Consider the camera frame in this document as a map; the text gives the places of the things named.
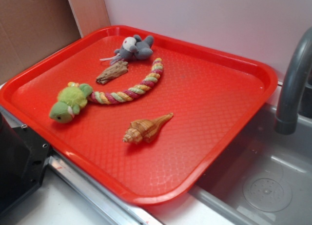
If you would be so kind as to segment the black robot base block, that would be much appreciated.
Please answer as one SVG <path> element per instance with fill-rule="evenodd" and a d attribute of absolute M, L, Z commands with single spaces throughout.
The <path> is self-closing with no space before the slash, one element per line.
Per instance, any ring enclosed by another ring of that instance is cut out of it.
<path fill-rule="evenodd" d="M 29 127 L 11 127 L 0 116 L 0 215 L 42 185 L 50 144 Z"/>

